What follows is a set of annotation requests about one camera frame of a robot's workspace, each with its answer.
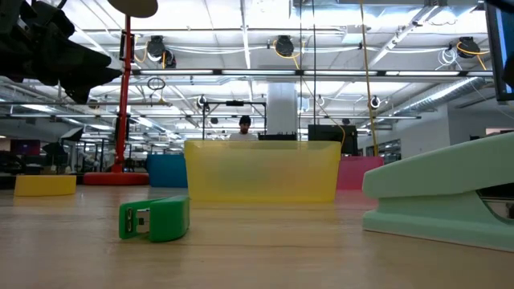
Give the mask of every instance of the wooden tabletop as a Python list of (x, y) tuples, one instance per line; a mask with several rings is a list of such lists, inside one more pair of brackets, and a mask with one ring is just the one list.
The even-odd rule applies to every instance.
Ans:
[(122, 202), (185, 193), (78, 187), (0, 191), (0, 288), (508, 288), (514, 254), (363, 232), (374, 203), (191, 204), (176, 242), (118, 238)]

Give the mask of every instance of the yellow plastic bin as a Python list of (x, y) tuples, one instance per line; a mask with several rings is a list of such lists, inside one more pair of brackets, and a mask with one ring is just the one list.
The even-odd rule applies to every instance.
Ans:
[(327, 202), (336, 193), (334, 141), (186, 142), (193, 201)]

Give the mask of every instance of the red pole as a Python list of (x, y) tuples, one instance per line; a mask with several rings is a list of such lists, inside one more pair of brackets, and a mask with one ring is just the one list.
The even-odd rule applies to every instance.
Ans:
[(113, 173), (122, 173), (125, 151), (125, 128), (127, 127), (127, 99), (129, 97), (130, 63), (132, 62), (132, 36), (130, 35), (130, 16), (125, 15), (125, 62), (121, 80), (120, 94), (120, 126), (116, 141), (116, 162), (112, 166)]

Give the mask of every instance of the white pillar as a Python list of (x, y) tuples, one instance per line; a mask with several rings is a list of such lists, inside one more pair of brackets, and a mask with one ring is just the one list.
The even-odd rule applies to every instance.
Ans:
[(297, 132), (298, 103), (295, 83), (267, 85), (267, 134)]

